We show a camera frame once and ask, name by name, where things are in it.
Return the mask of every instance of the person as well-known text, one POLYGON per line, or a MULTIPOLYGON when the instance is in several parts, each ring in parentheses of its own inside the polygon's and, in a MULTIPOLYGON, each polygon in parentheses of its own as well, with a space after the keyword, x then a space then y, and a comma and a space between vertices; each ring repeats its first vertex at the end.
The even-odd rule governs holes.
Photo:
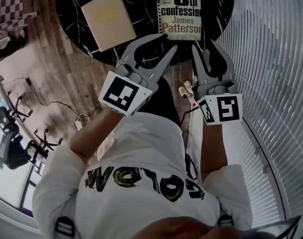
POLYGON ((20 31, 20 36, 16 39, 12 34, 8 35, 9 41, 5 48, 0 49, 0 61, 4 58, 12 55, 17 50, 23 48, 27 41, 27 31, 26 28, 20 31))
POLYGON ((158 85, 131 118, 105 108, 49 154, 32 200, 45 238, 56 237, 72 198, 82 239, 237 239, 251 228, 243 171, 228 166, 222 126, 203 123, 200 176, 191 176, 170 86, 164 78, 158 85), (96 151, 99 161, 87 167, 96 151), (216 226, 222 212, 233 227, 216 226))

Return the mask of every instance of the white t-shirt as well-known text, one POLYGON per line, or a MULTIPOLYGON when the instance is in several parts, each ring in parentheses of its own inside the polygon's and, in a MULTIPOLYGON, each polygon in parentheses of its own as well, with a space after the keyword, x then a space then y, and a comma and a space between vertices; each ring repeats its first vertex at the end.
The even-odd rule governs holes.
POLYGON ((49 155, 33 196, 33 215, 46 238, 53 238, 55 222, 74 194, 74 222, 82 239, 129 239, 168 217, 189 216, 215 226, 219 203, 237 228, 252 225, 241 166, 223 167, 199 185, 186 173, 182 132, 168 119, 147 113, 124 118, 98 156, 100 161, 86 168, 65 146, 49 155))

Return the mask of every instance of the wooden floor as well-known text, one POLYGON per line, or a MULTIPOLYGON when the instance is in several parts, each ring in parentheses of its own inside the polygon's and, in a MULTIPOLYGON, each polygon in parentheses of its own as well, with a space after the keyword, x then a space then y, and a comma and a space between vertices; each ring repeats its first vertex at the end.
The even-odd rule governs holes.
MULTIPOLYGON (((15 80, 2 86, 5 92, 11 91, 13 102, 23 95, 19 105, 22 112, 33 114, 24 126, 33 134, 49 128, 51 141, 59 138, 67 140, 75 132, 74 121, 78 118, 64 105, 53 103, 60 101, 71 106, 76 113, 86 113, 94 118, 102 110, 98 102, 100 89, 110 65, 92 59, 79 50, 64 33, 58 21, 55 0, 24 0, 24 10, 36 11, 38 16, 27 27, 27 45, 0 62, 0 75, 3 83, 20 77, 29 77, 41 105, 25 79, 15 80)), ((190 109, 188 100, 178 92, 186 80, 191 81, 191 62, 166 69, 168 80, 180 117, 190 109)), ((187 143, 189 117, 183 125, 185 144, 187 143)))

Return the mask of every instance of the beige notebook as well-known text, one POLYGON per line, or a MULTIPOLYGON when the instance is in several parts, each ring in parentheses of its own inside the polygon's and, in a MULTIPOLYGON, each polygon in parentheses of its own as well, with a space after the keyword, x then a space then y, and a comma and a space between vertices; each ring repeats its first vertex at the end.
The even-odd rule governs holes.
POLYGON ((136 38, 123 0, 93 0, 82 11, 100 51, 136 38))

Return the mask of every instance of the black marble tabletop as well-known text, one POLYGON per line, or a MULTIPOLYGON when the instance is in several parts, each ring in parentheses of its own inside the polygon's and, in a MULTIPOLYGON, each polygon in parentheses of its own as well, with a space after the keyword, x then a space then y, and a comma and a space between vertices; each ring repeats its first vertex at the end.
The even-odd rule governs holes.
MULTIPOLYGON (((104 52, 100 52, 91 30, 86 22, 81 6, 92 0, 56 0, 56 11, 60 23, 72 42, 89 56, 110 65, 116 65, 130 42, 122 43, 104 52)), ((137 38, 158 33, 158 16, 156 0, 123 0, 137 38)), ((233 10, 234 0, 201 0, 202 38, 199 41, 204 48, 204 38, 217 40, 226 28, 233 10)), ((153 67, 164 52, 174 44, 178 51, 170 65, 190 59, 188 41, 168 41, 144 49, 142 54, 144 67, 153 67)))

